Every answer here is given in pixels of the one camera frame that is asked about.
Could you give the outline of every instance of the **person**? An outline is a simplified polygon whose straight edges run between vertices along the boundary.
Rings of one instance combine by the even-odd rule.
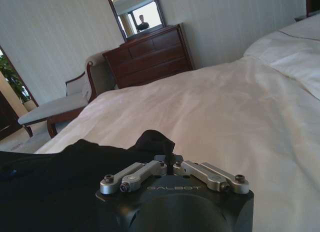
[[[142,14],[139,16],[139,19],[141,20],[141,24],[139,24],[136,27],[136,29],[138,31],[143,31],[143,30],[146,30],[150,27],[149,24],[147,22],[145,22],[144,16]]]

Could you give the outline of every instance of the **armchair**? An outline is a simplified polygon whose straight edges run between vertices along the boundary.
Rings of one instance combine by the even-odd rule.
[[[65,97],[41,104],[18,119],[30,137],[33,133],[28,126],[42,121],[46,121],[50,137],[56,136],[56,123],[75,119],[97,95],[114,89],[115,79],[106,62],[94,64],[90,60],[85,72],[65,85]]]

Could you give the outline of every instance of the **chair leg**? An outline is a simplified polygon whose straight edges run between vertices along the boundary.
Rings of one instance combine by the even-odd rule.
[[[24,126],[23,128],[26,130],[26,132],[28,133],[29,137],[31,138],[34,134],[32,133],[32,129],[30,128],[30,126]]]
[[[48,132],[51,139],[58,134],[56,129],[56,123],[52,123],[49,119],[46,121],[46,127],[48,128]]]

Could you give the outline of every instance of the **metal bracket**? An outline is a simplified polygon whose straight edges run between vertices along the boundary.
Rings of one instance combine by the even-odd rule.
[[[189,160],[183,161],[181,164],[176,163],[173,166],[173,172],[175,175],[181,176],[192,175],[206,183],[207,187],[213,191],[226,192],[230,188],[230,185],[223,176],[219,176]]]
[[[249,192],[249,182],[243,175],[232,175],[209,163],[193,163],[191,161],[177,162],[173,166],[175,175],[192,175],[213,191],[226,192],[229,189],[236,194],[247,194]]]
[[[133,192],[141,187],[141,183],[149,176],[163,176],[167,174],[167,165],[156,160],[145,164],[133,174],[123,177],[120,185],[121,192]]]
[[[103,180],[100,182],[100,192],[104,195],[110,195],[118,191],[121,180],[124,176],[132,174],[142,168],[144,165],[142,163],[134,163],[129,167],[121,170],[115,175],[107,174]]]
[[[231,186],[231,191],[236,194],[248,194],[249,193],[249,182],[245,179],[245,177],[241,174],[237,174],[236,176],[223,171],[207,162],[201,163],[201,167],[210,170],[213,173],[216,173],[220,176],[223,176],[226,181],[228,181],[229,185]]]

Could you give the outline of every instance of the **black cloth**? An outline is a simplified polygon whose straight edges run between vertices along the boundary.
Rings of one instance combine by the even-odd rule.
[[[139,30],[139,31],[143,31],[143,30],[146,30],[148,29],[150,26],[147,22],[143,22],[141,24],[139,24],[136,29]]]
[[[147,130],[129,149],[81,139],[57,154],[0,152],[1,231],[113,231],[98,220],[101,179],[134,162],[170,155],[174,146]]]

